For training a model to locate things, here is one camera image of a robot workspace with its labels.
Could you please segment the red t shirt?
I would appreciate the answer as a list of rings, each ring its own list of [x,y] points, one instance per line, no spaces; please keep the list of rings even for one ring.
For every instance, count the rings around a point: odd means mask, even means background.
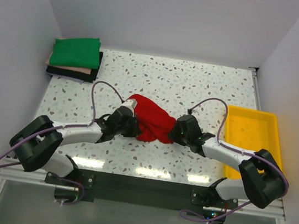
[[[142,131],[136,138],[141,142],[160,141],[161,143],[171,144],[173,140],[169,138],[177,120],[171,117],[164,109],[152,100],[140,94],[129,97],[137,102],[135,114],[138,119],[138,126]]]

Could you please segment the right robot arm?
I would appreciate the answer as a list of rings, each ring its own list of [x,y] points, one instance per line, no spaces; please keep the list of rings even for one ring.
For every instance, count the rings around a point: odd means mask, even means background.
[[[240,179],[221,178],[210,185],[207,199],[212,206],[218,207],[231,199],[244,199],[264,209],[288,191],[288,181],[270,152],[248,151],[218,140],[214,134],[202,132],[193,115],[178,118],[169,138],[189,147],[193,153],[219,161],[240,173]]]

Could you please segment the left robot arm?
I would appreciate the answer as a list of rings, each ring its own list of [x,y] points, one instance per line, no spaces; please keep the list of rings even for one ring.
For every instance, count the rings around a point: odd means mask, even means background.
[[[53,122],[42,115],[33,120],[9,141],[24,171],[43,169],[58,176],[64,185],[77,180],[77,165],[69,156],[58,154],[63,145],[75,143],[103,143],[116,135],[137,137],[142,131],[137,116],[121,106],[112,114],[106,114],[90,123],[64,124]]]

